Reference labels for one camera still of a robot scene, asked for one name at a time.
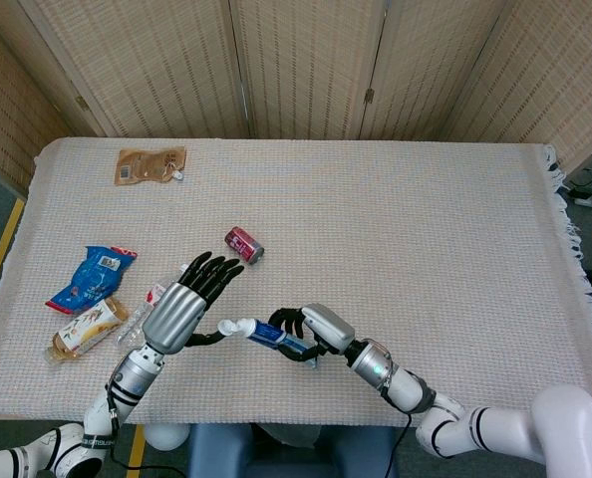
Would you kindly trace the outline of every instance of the plastic bottle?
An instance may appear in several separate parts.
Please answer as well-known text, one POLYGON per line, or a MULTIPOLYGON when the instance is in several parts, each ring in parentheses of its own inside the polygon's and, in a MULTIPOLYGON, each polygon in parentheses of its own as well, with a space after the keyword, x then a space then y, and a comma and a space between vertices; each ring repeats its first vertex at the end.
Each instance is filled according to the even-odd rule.
MULTIPOLYGON (((313 347, 307 341, 288 334, 274 326, 257 321, 256 319, 240 319, 236 322, 225 319, 218 323, 218 331, 224 336, 244 336, 271 349, 287 346, 292 351, 303 353, 313 347)), ((306 361, 312 368, 316 368, 317 361, 310 358, 306 361)))
POLYGON ((101 299, 53 335, 44 351, 50 364, 76 359, 128 319, 128 311, 113 297, 101 299))
POLYGON ((181 274, 187 269, 187 264, 180 266, 178 272, 167 274, 154 283, 152 288, 146 294, 146 299, 135 309, 128 318, 126 324, 120 330, 117 336, 117 347, 127 353, 132 349, 136 349, 144 344, 146 337, 144 336, 144 322, 149 314, 154 310, 154 306, 165 294, 167 288, 173 282, 176 282, 181 274))

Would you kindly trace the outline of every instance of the blue snack bag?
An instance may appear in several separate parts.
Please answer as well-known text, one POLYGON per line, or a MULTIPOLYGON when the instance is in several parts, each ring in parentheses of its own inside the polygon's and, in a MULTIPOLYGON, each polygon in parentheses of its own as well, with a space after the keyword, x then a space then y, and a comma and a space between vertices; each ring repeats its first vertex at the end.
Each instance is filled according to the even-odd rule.
POLYGON ((121 247, 87 246, 86 260, 73 274, 70 285, 46 303, 64 314, 81 314, 119 286, 124 271, 137 253, 121 247))

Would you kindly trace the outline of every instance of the snack bag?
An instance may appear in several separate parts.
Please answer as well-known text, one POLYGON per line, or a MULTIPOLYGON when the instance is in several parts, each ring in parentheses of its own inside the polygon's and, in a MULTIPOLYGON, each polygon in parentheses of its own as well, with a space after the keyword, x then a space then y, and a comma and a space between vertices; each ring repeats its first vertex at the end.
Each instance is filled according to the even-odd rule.
POLYGON ((161 151, 122 149, 115 171, 115 185, 141 181, 168 182, 173 177, 182 178, 184 167, 185 148, 182 146, 161 151))
POLYGON ((119 286, 123 272, 137 256, 121 247, 87 246, 88 255, 70 285, 46 303, 64 314, 81 314, 119 286))
POLYGON ((53 335, 44 359, 56 364, 77 359, 128 319, 128 311, 117 299, 106 297, 53 335))

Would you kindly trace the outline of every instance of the fringe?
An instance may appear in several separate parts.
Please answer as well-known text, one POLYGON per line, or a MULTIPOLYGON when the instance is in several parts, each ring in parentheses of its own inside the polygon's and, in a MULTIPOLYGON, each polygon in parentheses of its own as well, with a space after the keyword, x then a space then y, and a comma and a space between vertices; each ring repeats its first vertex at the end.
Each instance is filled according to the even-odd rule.
POLYGON ((546 167, 549 172, 550 185, 552 192, 554 193, 555 208, 557 209, 557 224, 559 227, 558 237, 565 243, 571 252, 571 265, 575 270, 577 276, 580 278, 580 286, 586 298, 586 306, 590 310, 592 319, 592 285, 586 278, 586 272, 582 268, 580 263, 584 257, 582 254, 580 244, 582 242, 578 235, 579 229, 571 222, 570 218, 566 214, 566 201, 559 194, 560 189, 568 189, 564 185, 564 179, 566 174, 557 165, 557 155, 555 148, 551 144, 544 146, 546 167))

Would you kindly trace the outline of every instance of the wall panel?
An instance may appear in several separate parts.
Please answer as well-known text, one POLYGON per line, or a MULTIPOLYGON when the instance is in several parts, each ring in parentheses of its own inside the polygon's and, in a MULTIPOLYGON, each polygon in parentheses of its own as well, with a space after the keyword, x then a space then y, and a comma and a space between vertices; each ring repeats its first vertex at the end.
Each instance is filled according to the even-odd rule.
POLYGON ((382 0, 234 0, 257 137, 356 139, 382 0))
POLYGON ((592 0, 519 0, 503 17, 442 139, 550 142, 571 172, 592 153, 592 0))
POLYGON ((504 0, 392 0, 362 139, 436 139, 504 0))
POLYGON ((0 40, 0 179, 26 195, 33 158, 53 139, 72 134, 57 110, 0 40))
POLYGON ((23 1, 38 7, 33 21, 86 82, 110 133, 247 137, 225 0, 23 1))
POLYGON ((0 36, 77 135, 104 135, 90 111, 77 104, 80 93, 16 0, 0 0, 0 36))

